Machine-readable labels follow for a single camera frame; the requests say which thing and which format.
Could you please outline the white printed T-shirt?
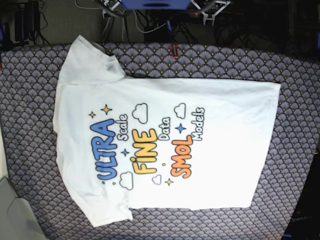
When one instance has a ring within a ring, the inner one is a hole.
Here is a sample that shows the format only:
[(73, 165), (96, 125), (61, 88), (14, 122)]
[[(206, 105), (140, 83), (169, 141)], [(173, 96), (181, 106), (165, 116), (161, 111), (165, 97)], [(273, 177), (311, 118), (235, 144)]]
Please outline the white printed T-shirt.
[(63, 183), (93, 227), (132, 220), (141, 208), (247, 208), (280, 90), (253, 80), (133, 78), (78, 36), (54, 104)]

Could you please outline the patterned fan-motif tablecloth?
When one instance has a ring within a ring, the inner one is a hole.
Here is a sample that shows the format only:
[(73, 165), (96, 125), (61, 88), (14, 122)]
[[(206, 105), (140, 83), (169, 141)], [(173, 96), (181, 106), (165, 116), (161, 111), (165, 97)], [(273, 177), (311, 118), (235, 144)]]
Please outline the patterned fan-motif tablecloth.
[(279, 240), (294, 219), (320, 138), (320, 65), (263, 51), (161, 43), (107, 43), (134, 77), (200, 77), (281, 85), (272, 140), (249, 208), (143, 208), (132, 221), (94, 228), (69, 196), (56, 164), (58, 75), (67, 44), (0, 55), (0, 121), (8, 175), (50, 240)]

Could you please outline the blue box overhead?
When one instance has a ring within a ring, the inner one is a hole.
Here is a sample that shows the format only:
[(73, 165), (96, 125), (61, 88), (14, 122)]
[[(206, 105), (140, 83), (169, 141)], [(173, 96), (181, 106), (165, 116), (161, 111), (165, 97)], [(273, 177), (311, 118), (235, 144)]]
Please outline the blue box overhead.
[(185, 10), (190, 0), (122, 0), (129, 10)]

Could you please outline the black power strip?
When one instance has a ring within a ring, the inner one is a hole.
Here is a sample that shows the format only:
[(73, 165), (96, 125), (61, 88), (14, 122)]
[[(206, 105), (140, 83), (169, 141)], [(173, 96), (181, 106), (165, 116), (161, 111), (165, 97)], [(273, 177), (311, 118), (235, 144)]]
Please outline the black power strip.
[(220, 8), (218, 10), (210, 10), (208, 12), (190, 13), (189, 15), (193, 18), (199, 18), (200, 21), (203, 23), (203, 25), (206, 25), (206, 23), (209, 22), (213, 26), (217, 16), (220, 14), (243, 15), (242, 13), (239, 13), (239, 12), (226, 11), (225, 8)]

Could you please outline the red table clamp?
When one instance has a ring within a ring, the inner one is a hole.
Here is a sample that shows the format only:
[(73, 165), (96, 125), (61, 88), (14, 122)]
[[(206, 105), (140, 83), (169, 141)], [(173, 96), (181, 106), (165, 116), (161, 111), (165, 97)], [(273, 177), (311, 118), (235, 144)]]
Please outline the red table clamp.
[(170, 55), (172, 58), (176, 59), (179, 57), (179, 50), (178, 50), (178, 46), (176, 44), (171, 44), (169, 46), (169, 50), (170, 50)]

